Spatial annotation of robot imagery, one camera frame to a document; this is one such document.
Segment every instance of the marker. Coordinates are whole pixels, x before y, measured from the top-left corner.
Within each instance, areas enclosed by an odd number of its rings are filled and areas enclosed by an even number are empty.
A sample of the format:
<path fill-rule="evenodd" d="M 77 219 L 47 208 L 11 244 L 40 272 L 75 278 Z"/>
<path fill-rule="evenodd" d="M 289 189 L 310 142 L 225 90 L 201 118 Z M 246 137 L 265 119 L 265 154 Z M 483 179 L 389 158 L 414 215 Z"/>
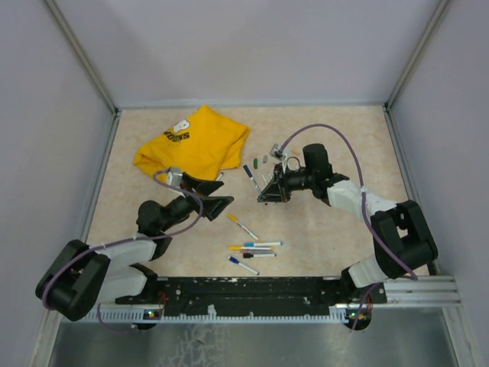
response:
<path fill-rule="evenodd" d="M 237 258 L 233 258 L 232 256 L 228 256 L 228 260 L 229 260 L 230 262 L 233 262 L 233 263 L 235 263 L 235 264 L 237 264 L 237 265 L 239 265 L 239 266 L 241 266 L 241 267 L 245 268 L 245 269 L 246 269 L 246 270 L 248 270 L 248 271 L 251 271 L 251 272 L 252 272 L 253 274 L 255 274 L 255 275 L 260 275 L 260 272 L 259 272 L 259 271 L 256 271 L 256 270 L 254 270 L 253 268 L 250 268 L 250 267 L 249 267 L 249 266 L 247 266 L 246 264 L 243 264 L 243 263 L 242 263 L 242 262 L 240 262 L 240 261 L 239 261 Z"/>
<path fill-rule="evenodd" d="M 253 178 L 253 175 L 251 174 L 250 169 L 248 168 L 248 166 L 246 164 L 243 166 L 243 168 L 246 171 L 246 174 L 248 175 L 248 177 L 250 177 L 250 180 L 253 183 L 254 188 L 257 189 L 257 192 L 261 195 L 260 187 L 258 186 L 257 181 Z"/>
<path fill-rule="evenodd" d="M 240 250 L 258 250 L 258 251 L 270 251 L 270 247 L 251 247 L 251 246 L 229 246 L 228 247 L 229 251 L 240 251 Z"/>
<path fill-rule="evenodd" d="M 243 254 L 243 258 L 274 258 L 277 254 Z"/>
<path fill-rule="evenodd" d="M 232 214 L 228 214 L 228 218 L 230 220 L 232 220 L 234 223 L 236 223 L 238 225 L 239 228 L 243 229 L 247 234 L 249 234 L 251 237 L 253 237 L 254 239 L 256 239 L 257 241 L 259 241 L 260 239 L 258 238 L 257 235 L 255 235 L 251 230 L 249 230 L 248 228 L 246 228 L 246 226 L 239 222 L 238 221 L 238 218 L 236 218 L 235 216 L 233 216 Z"/>
<path fill-rule="evenodd" d="M 245 242 L 244 247 L 261 247 L 261 246 L 282 246 L 282 241 L 277 242 Z"/>

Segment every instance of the yellow shirt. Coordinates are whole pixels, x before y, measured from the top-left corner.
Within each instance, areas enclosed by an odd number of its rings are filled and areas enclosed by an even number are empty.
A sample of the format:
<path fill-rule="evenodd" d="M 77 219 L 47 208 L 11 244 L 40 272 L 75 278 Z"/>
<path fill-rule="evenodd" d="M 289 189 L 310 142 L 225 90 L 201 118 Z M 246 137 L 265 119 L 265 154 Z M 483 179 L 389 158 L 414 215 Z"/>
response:
<path fill-rule="evenodd" d="M 220 170 L 236 168 L 250 129 L 201 106 L 192 115 L 138 149 L 134 165 L 154 172 L 178 167 L 201 180 L 214 180 Z"/>

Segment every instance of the gray floor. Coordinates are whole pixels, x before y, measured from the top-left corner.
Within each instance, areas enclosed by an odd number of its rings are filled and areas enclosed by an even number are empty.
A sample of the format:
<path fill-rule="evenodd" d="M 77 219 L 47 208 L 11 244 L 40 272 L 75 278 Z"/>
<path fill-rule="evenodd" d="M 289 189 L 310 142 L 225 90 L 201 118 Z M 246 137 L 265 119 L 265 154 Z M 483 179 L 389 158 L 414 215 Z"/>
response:
<path fill-rule="evenodd" d="M 93 323 L 63 323 L 50 366 L 457 365 L 441 310 L 374 310 L 364 332 L 343 325 L 160 325 L 115 335 Z"/>

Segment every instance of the blue marker cap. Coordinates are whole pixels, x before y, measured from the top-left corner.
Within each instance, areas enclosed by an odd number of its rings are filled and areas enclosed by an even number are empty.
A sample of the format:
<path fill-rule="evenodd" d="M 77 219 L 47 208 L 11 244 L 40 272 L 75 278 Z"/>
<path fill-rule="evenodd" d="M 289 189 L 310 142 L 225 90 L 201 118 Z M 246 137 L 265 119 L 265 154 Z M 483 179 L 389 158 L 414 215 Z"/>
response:
<path fill-rule="evenodd" d="M 238 260 L 237 258 L 233 258 L 232 256 L 229 256 L 229 257 L 228 257 L 228 260 L 229 260 L 230 262 L 234 262 L 235 264 L 239 264 L 239 260 Z"/>
<path fill-rule="evenodd" d="M 246 174 L 248 175 L 248 177 L 253 178 L 253 175 L 251 174 L 251 171 L 246 164 L 243 166 L 243 168 L 246 171 Z"/>

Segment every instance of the metal frame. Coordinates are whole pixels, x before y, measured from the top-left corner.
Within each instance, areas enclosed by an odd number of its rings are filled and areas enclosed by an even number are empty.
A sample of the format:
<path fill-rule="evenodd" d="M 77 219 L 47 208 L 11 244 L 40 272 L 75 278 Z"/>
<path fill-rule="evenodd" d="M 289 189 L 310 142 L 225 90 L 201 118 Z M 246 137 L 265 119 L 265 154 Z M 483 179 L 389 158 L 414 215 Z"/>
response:
<path fill-rule="evenodd" d="M 66 38 L 67 43 L 71 47 L 74 56 L 79 61 L 80 66 L 86 71 L 86 75 L 90 82 L 96 89 L 96 92 L 104 100 L 110 111 L 113 112 L 113 121 L 110 132 L 108 134 L 108 139 L 105 145 L 105 150 L 101 156 L 99 162 L 99 169 L 97 171 L 96 178 L 92 185 L 91 195 L 88 199 L 88 205 L 84 213 L 84 220 L 78 228 L 77 232 L 82 240 L 88 237 L 89 227 L 92 222 L 93 214 L 95 212 L 96 202 L 98 199 L 99 191 L 102 185 L 103 176 L 108 163 L 108 157 L 112 148 L 112 144 L 115 138 L 115 133 L 118 127 L 118 122 L 120 119 L 120 113 L 115 106 L 113 99 L 108 91 L 107 86 L 103 83 L 102 78 L 92 62 L 90 61 L 87 52 L 83 49 L 82 45 L 78 41 L 76 35 L 71 29 L 70 25 L 66 21 L 62 11 L 57 5 L 55 0 L 43 0 L 43 3 L 47 6 L 47 10 L 53 16 L 54 21 L 58 25 L 60 32 Z M 442 19 L 445 17 L 450 0 L 441 0 L 436 10 L 430 19 L 422 37 L 412 53 L 404 71 L 399 78 L 396 86 L 393 89 L 388 101 L 384 105 L 384 115 L 387 122 L 387 127 L 389 128 L 390 136 L 393 142 L 393 147 L 396 152 L 397 161 L 400 167 L 400 171 L 403 177 L 404 184 L 406 186 L 406 191 L 409 198 L 419 201 L 419 194 L 414 183 L 413 175 L 410 170 L 408 161 L 406 159 L 406 154 L 402 146 L 402 141 L 397 131 L 397 126 L 392 116 L 392 108 L 397 101 L 400 93 L 410 79 L 410 76 L 416 69 L 421 57 L 423 56 L 429 41 L 432 39 L 436 30 L 438 29 Z M 412 282 L 408 280 L 399 279 L 396 281 L 390 281 L 385 283 L 387 303 L 378 304 L 376 307 L 441 307 L 445 314 L 445 320 L 447 323 L 447 329 L 449 337 L 452 340 L 452 345 L 455 350 L 455 354 L 458 363 L 463 366 L 482 366 L 482 358 L 475 347 L 477 342 L 473 337 L 467 318 L 464 314 L 463 307 L 461 306 L 461 300 L 458 295 L 457 287 L 453 277 L 450 276 L 431 276 L 431 277 L 420 277 L 418 282 Z M 108 321 L 113 322 L 131 322 L 131 320 L 139 320 L 141 316 L 133 315 L 137 311 L 138 315 L 141 315 L 141 310 L 144 312 L 144 308 L 154 307 L 155 305 L 143 305 L 143 306 L 116 306 L 104 307 L 102 309 L 102 315 L 105 317 L 112 317 L 112 313 L 116 312 L 118 314 L 118 319 L 109 319 Z M 322 317 L 322 318 L 311 318 L 308 321 L 318 323 L 318 322 L 343 322 L 343 315 L 347 308 L 357 307 L 357 304 L 337 304 L 331 309 L 332 317 Z M 93 322 L 94 311 L 91 311 L 87 315 L 85 322 Z M 255 317 L 253 320 L 258 322 L 268 322 L 272 319 L 259 319 Z M 29 365 L 35 366 L 47 366 L 50 361 L 50 356 L 53 351 L 54 341 L 57 336 L 57 331 L 63 318 L 60 314 L 56 312 L 46 311 L 42 319 L 40 330 L 37 337 L 37 343 L 33 351 L 31 358 L 31 363 Z M 205 318 L 163 318 L 161 322 L 174 323 L 174 322 L 207 322 L 209 320 Z M 242 322 L 246 320 L 222 318 L 218 319 L 214 317 L 213 322 Z M 280 319 L 274 322 L 296 322 L 295 318 L 290 320 Z"/>

